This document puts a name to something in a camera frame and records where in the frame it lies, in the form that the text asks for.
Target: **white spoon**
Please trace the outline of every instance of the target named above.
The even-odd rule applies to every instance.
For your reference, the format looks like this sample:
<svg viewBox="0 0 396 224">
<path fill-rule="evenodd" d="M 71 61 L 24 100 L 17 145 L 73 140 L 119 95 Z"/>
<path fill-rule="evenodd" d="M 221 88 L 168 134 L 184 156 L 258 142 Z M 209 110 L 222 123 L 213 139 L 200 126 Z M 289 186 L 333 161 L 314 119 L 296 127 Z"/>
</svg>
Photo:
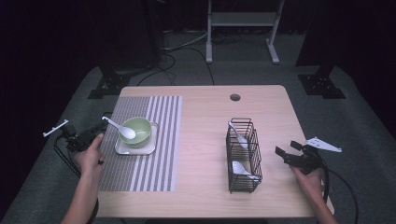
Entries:
<svg viewBox="0 0 396 224">
<path fill-rule="evenodd" d="M 116 127 L 124 137 L 126 137 L 128 139 L 134 139 L 136 137 L 136 133 L 134 132 L 134 130 L 127 128 L 127 127 L 120 126 L 119 124 L 117 124 L 116 122 L 114 122 L 113 120 L 111 120 L 107 117 L 102 117 L 102 119 L 107 120 L 109 124 Z"/>
<path fill-rule="evenodd" d="M 230 125 L 230 127 L 233 129 L 233 131 L 236 133 L 236 138 L 238 139 L 239 144 L 241 145 L 241 147 L 243 147 L 244 149 L 248 149 L 248 140 L 246 138 L 244 138 L 244 136 L 242 136 L 240 133 L 238 133 L 235 129 L 235 127 L 233 126 L 233 123 L 228 121 L 228 125 Z"/>
<path fill-rule="evenodd" d="M 257 176 L 252 175 L 247 170 L 245 170 L 245 167 L 239 161 L 233 161 L 233 173 L 236 175 L 246 175 L 254 181 L 260 180 Z"/>
</svg>

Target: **green bowl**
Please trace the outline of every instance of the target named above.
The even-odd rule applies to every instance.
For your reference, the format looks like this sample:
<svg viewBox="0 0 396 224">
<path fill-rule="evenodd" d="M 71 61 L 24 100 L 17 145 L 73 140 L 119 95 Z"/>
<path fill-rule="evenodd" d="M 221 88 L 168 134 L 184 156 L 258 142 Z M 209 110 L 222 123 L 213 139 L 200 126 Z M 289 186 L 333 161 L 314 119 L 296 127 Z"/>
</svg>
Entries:
<svg viewBox="0 0 396 224">
<path fill-rule="evenodd" d="M 147 119 L 139 117 L 127 119 L 122 123 L 122 126 L 131 128 L 136 133 L 134 139 L 128 139 L 119 133 L 120 140 L 129 147 L 143 147 L 149 141 L 151 124 Z"/>
</svg>

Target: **black cable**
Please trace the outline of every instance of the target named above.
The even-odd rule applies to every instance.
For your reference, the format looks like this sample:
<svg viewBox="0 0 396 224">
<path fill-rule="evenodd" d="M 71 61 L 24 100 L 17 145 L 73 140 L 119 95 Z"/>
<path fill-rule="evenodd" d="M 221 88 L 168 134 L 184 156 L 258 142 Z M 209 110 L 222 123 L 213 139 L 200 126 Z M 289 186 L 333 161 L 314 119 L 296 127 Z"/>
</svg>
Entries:
<svg viewBox="0 0 396 224">
<path fill-rule="evenodd" d="M 230 11 L 233 11 L 233 9 L 235 8 L 236 4 L 239 2 L 239 0 L 235 0 L 235 2 L 233 2 L 233 6 L 231 7 Z"/>
<path fill-rule="evenodd" d="M 126 221 L 125 221 L 123 218 L 120 218 L 120 221 L 121 221 L 123 224 L 127 224 Z"/>
<path fill-rule="evenodd" d="M 152 77 L 152 76 L 154 76 L 154 75 L 156 75 L 156 74 L 159 74 L 159 73 L 161 73 L 161 72 L 165 72 L 165 73 L 166 73 L 166 70 L 167 70 L 167 69 L 173 67 L 173 66 L 175 65 L 175 63 L 176 63 L 176 59 L 175 59 L 172 55 L 168 55 L 168 56 L 170 56 L 170 57 L 173 59 L 172 64 L 171 64 L 169 67 L 167 67 L 167 68 L 165 68 L 165 69 L 162 69 L 161 67 L 158 66 L 158 68 L 160 69 L 160 71 L 151 73 L 151 74 L 147 75 L 146 77 L 142 78 L 142 79 L 136 84 L 136 86 L 139 86 L 140 84 L 142 84 L 142 82 L 143 82 L 144 80 L 146 80 L 147 78 L 149 78 L 149 77 Z"/>
<path fill-rule="evenodd" d="M 211 77 L 211 79 L 212 79 L 212 85 L 214 86 L 214 85 L 215 85 L 215 80 L 214 80 L 214 78 L 213 78 L 212 70 L 210 70 L 210 66 L 209 66 L 209 64 L 206 62 L 206 57 L 204 56 L 204 54 L 203 54 L 201 51 L 199 51 L 198 49 L 193 49 L 193 48 L 172 49 L 172 50 L 170 50 L 169 52 L 173 52 L 173 51 L 177 51 L 177 50 L 181 50 L 181 49 L 190 49 L 190 50 L 194 50 L 194 51 L 198 52 L 198 53 L 201 55 L 201 57 L 202 57 L 202 58 L 204 59 L 204 61 L 205 61 L 207 70 L 209 71 L 210 77 Z"/>
<path fill-rule="evenodd" d="M 64 153 L 61 151 L 61 149 L 58 147 L 58 141 L 63 138 L 64 136 L 61 134 L 58 137 L 56 137 L 56 140 L 53 144 L 53 148 L 55 152 L 61 157 L 61 159 L 66 163 L 66 165 L 73 171 L 73 173 L 78 177 L 81 178 L 81 171 L 77 168 L 77 166 L 73 163 L 71 156 L 70 156 L 70 151 L 68 150 L 68 155 L 69 158 L 67 158 Z M 87 224 L 93 223 L 94 219 L 96 218 L 96 215 L 99 210 L 99 199 L 96 199 L 96 204 L 95 207 L 92 210 L 92 214 L 90 219 L 88 220 Z"/>
<path fill-rule="evenodd" d="M 175 82 L 174 82 L 175 79 L 176 79 L 176 74 L 168 71 L 168 69 L 170 69 L 171 67 L 173 67 L 173 66 L 175 65 L 176 59 L 175 59 L 174 56 L 172 56 L 172 55 L 170 55 L 170 54 L 166 54 L 166 53 L 165 53 L 164 56 L 165 56 L 165 58 L 166 58 L 166 57 L 172 58 L 172 59 L 173 59 L 173 63 L 172 63 L 172 65 L 171 65 L 170 67 L 168 67 L 168 68 L 162 68 L 162 67 L 160 67 L 159 65 L 158 65 L 158 68 L 161 69 L 161 70 L 163 70 L 163 71 L 165 72 L 166 76 L 167 76 L 168 79 L 169 79 L 170 85 L 171 85 L 171 86 L 176 86 L 176 84 L 175 84 Z"/>
<path fill-rule="evenodd" d="M 348 187 L 348 189 L 349 189 L 349 191 L 350 191 L 350 193 L 352 195 L 353 202 L 355 204 L 355 222 L 354 223 L 358 224 L 358 221 L 359 221 L 359 205 L 358 205 L 358 198 L 356 197 L 355 191 L 353 190 L 352 187 L 350 187 L 350 185 L 347 183 L 347 181 L 343 177 L 341 177 L 339 174 L 337 174 L 335 171 L 333 171 L 331 169 L 328 169 L 328 170 L 329 170 L 330 173 L 332 173 L 332 174 L 336 175 L 338 178 L 340 178 L 341 181 L 343 181 L 344 184 Z"/>
<path fill-rule="evenodd" d="M 63 135 L 59 135 L 54 144 L 54 150 L 55 152 L 59 155 L 59 157 L 61 157 L 61 159 L 64 161 L 64 163 L 66 163 L 66 165 L 73 171 L 73 173 L 75 173 L 75 175 L 80 178 L 81 177 L 81 172 L 79 171 L 79 169 L 77 169 L 76 165 L 74 163 L 72 163 L 69 159 L 67 159 L 67 157 L 64 155 L 64 153 L 61 151 L 61 149 L 58 147 L 58 141 L 59 139 L 63 138 Z"/>
<path fill-rule="evenodd" d="M 190 41 L 188 41 L 188 42 L 186 42 L 186 43 L 184 43 L 184 44 L 181 44 L 181 45 L 178 45 L 178 46 L 175 46 L 175 47 L 172 47 L 172 48 L 163 48 L 163 50 L 174 50 L 174 49 L 180 49 L 180 48 L 183 48 L 183 47 L 186 47 L 186 46 L 188 46 L 188 45 L 192 45 L 192 44 L 195 44 L 195 43 L 199 43 L 201 40 L 203 40 L 204 39 L 204 37 L 206 37 L 207 36 L 207 33 L 204 33 L 203 35 L 201 35 L 201 36 L 199 36 L 199 37 L 197 37 L 197 38 L 195 38 L 195 39 L 193 39 L 193 40 L 190 40 Z"/>
<path fill-rule="evenodd" d="M 327 166 L 324 160 L 322 160 L 322 169 L 324 172 L 323 200 L 326 203 L 329 198 L 330 178 L 329 178 L 329 167 Z"/>
<path fill-rule="evenodd" d="M 237 42 L 240 42 L 244 39 L 242 35 L 216 35 L 213 37 L 213 44 L 216 45 L 231 45 Z"/>
</svg>

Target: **wooden table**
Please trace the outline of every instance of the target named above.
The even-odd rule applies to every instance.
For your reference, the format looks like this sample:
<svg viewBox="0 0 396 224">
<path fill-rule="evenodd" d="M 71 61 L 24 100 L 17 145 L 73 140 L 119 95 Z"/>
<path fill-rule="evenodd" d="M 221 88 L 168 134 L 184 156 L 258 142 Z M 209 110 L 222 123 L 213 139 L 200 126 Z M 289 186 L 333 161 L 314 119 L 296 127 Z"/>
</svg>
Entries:
<svg viewBox="0 0 396 224">
<path fill-rule="evenodd" d="M 240 96 L 231 100 L 232 94 Z M 174 191 L 100 191 L 99 217 L 312 217 L 276 146 L 305 137 L 282 86 L 127 87 L 120 96 L 182 96 Z M 250 118 L 262 154 L 262 182 L 252 193 L 228 190 L 228 120 Z"/>
</svg>

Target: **dish rack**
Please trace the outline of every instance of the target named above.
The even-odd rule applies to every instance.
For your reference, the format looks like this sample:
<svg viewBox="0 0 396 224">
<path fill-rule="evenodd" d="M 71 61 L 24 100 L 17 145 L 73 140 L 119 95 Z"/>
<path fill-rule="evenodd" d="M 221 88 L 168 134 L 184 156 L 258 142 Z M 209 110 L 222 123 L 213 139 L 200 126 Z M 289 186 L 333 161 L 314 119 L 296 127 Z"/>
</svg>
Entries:
<svg viewBox="0 0 396 224">
<path fill-rule="evenodd" d="M 259 140 L 251 119 L 231 119 L 236 131 L 247 139 L 247 148 L 239 143 L 235 131 L 228 126 L 226 146 L 228 163 L 228 181 L 230 193 L 233 191 L 253 192 L 262 182 Z M 246 173 L 234 170 L 235 164 L 242 165 Z"/>
</svg>

